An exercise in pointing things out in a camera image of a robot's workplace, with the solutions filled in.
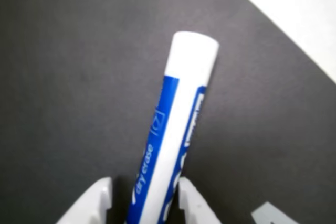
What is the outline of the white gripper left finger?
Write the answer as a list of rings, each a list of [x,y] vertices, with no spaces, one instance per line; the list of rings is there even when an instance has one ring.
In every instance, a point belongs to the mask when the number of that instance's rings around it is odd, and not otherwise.
[[[93,183],[61,216],[58,223],[106,223],[112,208],[112,178],[104,177]]]

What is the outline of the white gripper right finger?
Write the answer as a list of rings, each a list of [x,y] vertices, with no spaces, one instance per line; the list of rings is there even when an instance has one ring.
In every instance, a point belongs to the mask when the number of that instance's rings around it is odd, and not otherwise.
[[[184,211],[185,223],[221,223],[205,198],[186,178],[178,181],[179,208]]]

